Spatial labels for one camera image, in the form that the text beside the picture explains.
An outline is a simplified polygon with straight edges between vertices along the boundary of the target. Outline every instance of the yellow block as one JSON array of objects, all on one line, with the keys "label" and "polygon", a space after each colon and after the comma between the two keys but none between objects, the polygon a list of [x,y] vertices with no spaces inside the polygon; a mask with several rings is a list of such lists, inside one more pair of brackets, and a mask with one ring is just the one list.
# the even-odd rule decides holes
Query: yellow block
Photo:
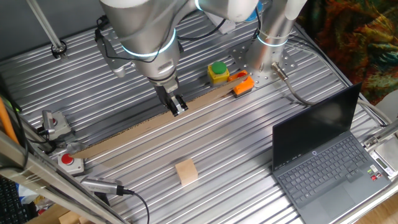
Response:
[{"label": "yellow block", "polygon": [[223,74],[215,74],[211,69],[211,65],[207,66],[207,75],[210,77],[210,81],[212,84],[222,84],[228,81],[229,71],[226,71]]}]

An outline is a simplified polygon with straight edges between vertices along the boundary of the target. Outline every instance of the black laptop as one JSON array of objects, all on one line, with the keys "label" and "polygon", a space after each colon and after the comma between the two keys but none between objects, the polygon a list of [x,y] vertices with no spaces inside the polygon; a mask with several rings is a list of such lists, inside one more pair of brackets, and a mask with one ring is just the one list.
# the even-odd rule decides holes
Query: black laptop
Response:
[{"label": "black laptop", "polygon": [[350,131],[360,89],[273,127],[273,175],[307,224],[331,223],[390,183]]}]

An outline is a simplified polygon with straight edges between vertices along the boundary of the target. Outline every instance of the wooden block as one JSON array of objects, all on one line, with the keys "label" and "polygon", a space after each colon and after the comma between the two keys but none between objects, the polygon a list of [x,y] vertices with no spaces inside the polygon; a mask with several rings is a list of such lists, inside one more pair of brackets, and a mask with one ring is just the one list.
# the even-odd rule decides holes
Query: wooden block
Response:
[{"label": "wooden block", "polygon": [[32,219],[26,224],[60,224],[59,218],[68,212],[68,209],[62,207],[61,205],[55,204],[43,214]]},{"label": "wooden block", "polygon": [[79,221],[80,221],[80,224],[95,224],[95,223],[93,223],[92,221],[88,220],[85,217],[80,217]]},{"label": "wooden block", "polygon": [[60,217],[61,224],[79,224],[80,215],[75,212],[68,212]]},{"label": "wooden block", "polygon": [[193,164],[192,159],[187,159],[186,161],[180,162],[175,165],[177,174],[180,177],[182,186],[185,186],[198,179],[198,171]]}]

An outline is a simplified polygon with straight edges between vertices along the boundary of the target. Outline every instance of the metal slotted surface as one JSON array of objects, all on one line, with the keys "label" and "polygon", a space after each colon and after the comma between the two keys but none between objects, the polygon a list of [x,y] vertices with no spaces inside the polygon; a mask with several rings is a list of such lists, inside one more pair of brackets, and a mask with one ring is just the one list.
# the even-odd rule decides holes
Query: metal slotted surface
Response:
[{"label": "metal slotted surface", "polygon": [[[214,28],[209,24],[199,12],[182,21],[178,33],[199,36]],[[228,35],[182,42],[178,76],[186,100],[211,89],[206,66],[215,60],[226,62],[231,73],[239,70],[229,52],[249,40],[255,27],[241,23]],[[46,47],[0,64],[12,95],[33,125],[39,125],[44,109],[62,111],[76,131],[75,141],[91,144],[165,111],[138,72],[129,68],[124,78],[116,78],[109,71],[92,31],[66,42],[67,61],[55,60]],[[121,52],[117,40],[112,43]],[[319,101],[346,88],[345,80],[318,57],[285,50],[297,64],[289,78],[299,95]],[[89,175],[119,179],[145,198],[151,223],[303,223],[270,170],[272,126],[303,109],[276,79],[91,157],[86,169]],[[378,129],[357,106],[354,135],[363,141]],[[174,165],[188,158],[199,179],[181,187]],[[109,201],[122,217],[146,223],[145,208],[136,197],[109,196]]]}]

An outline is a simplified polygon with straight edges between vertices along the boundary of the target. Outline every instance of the orange block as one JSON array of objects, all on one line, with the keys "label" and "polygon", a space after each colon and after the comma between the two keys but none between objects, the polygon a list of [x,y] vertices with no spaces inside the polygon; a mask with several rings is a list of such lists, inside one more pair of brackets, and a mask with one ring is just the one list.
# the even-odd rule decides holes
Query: orange block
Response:
[{"label": "orange block", "polygon": [[254,87],[254,80],[248,76],[242,83],[233,89],[235,97],[240,97],[245,93],[249,93]]},{"label": "orange block", "polygon": [[241,72],[239,72],[239,73],[237,73],[235,75],[231,75],[230,77],[228,77],[228,81],[229,82],[233,81],[233,80],[235,80],[237,78],[240,78],[240,77],[243,77],[243,76],[245,76],[247,74],[248,74],[248,72],[246,70],[243,70],[243,71],[241,71]]}]

